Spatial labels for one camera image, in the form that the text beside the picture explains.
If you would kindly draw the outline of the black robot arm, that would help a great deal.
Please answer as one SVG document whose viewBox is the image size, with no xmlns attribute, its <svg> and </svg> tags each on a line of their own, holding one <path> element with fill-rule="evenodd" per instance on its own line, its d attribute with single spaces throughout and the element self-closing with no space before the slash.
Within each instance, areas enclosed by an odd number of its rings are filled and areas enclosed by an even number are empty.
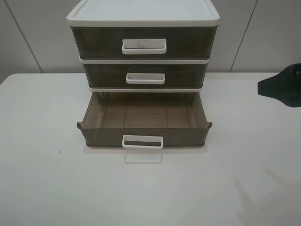
<svg viewBox="0 0 301 226">
<path fill-rule="evenodd" d="M 288 107 L 301 106 L 301 64 L 286 67 L 275 76 L 258 82 L 258 95 L 276 99 Z"/>
</svg>

